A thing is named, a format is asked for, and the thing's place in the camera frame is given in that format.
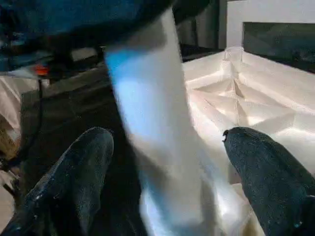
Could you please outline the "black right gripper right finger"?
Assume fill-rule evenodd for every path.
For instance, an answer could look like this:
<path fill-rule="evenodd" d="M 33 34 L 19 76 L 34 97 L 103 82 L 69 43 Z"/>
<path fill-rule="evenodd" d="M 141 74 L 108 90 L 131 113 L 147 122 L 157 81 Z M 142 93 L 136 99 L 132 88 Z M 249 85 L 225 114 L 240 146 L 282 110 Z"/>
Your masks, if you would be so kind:
<path fill-rule="evenodd" d="M 315 234 L 315 179 L 280 143 L 249 127 L 223 132 L 224 147 L 267 236 Z"/>

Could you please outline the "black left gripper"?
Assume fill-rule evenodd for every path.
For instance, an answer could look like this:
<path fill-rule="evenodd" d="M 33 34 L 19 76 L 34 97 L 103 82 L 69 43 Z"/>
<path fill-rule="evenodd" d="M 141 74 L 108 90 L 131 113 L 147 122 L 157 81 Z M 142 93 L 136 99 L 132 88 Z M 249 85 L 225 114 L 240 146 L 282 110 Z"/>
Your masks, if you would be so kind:
<path fill-rule="evenodd" d="M 128 37 L 171 9 L 175 22 L 196 16 L 202 0 L 46 0 L 47 41 L 0 38 L 0 74 L 61 80 L 99 67 L 103 45 Z"/>

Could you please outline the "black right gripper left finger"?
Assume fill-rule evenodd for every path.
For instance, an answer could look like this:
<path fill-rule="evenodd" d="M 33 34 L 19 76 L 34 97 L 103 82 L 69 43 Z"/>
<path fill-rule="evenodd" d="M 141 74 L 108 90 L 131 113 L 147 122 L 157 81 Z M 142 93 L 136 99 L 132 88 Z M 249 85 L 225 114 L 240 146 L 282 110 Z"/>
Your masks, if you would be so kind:
<path fill-rule="evenodd" d="M 87 236 L 114 151 L 113 135 L 79 136 L 23 198 L 2 236 Z"/>

